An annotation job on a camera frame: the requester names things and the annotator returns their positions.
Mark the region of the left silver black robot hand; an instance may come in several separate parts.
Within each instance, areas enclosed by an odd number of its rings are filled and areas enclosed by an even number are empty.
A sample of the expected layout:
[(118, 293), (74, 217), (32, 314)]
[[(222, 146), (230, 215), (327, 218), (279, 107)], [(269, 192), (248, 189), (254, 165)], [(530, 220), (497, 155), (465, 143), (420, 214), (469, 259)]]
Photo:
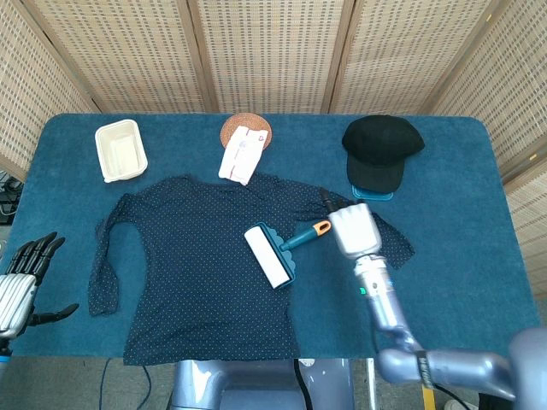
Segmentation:
[(23, 334), (27, 327), (55, 323), (68, 318), (78, 308), (73, 303), (53, 313), (35, 313), (34, 301), (44, 281), (50, 262), (65, 238), (55, 231), (24, 243), (10, 259), (1, 275), (1, 340), (9, 341)]

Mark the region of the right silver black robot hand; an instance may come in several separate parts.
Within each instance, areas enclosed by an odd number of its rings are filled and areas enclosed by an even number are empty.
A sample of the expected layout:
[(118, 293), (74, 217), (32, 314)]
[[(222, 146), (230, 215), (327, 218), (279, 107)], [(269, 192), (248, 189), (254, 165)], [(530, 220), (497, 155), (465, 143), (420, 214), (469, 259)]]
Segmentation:
[(350, 260), (377, 255), (382, 241), (368, 206), (343, 198), (335, 202), (323, 188), (320, 188), (320, 196), (341, 253)]

